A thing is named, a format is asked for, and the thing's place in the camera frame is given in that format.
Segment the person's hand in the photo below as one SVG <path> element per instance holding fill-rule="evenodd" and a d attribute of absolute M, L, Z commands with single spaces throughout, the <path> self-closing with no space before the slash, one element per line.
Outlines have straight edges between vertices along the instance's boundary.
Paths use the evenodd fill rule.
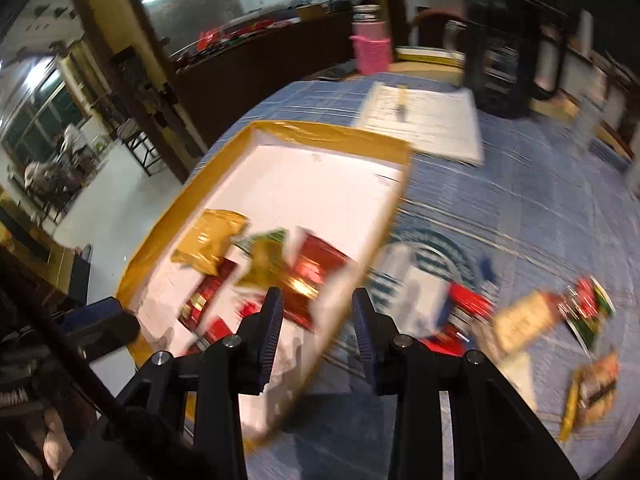
<path fill-rule="evenodd" d="M 41 479 L 45 474 L 58 478 L 74 452 L 58 411 L 46 408 L 32 414 L 27 419 L 27 434 L 35 445 L 35 449 L 30 452 L 34 458 L 30 465 L 32 470 Z"/>

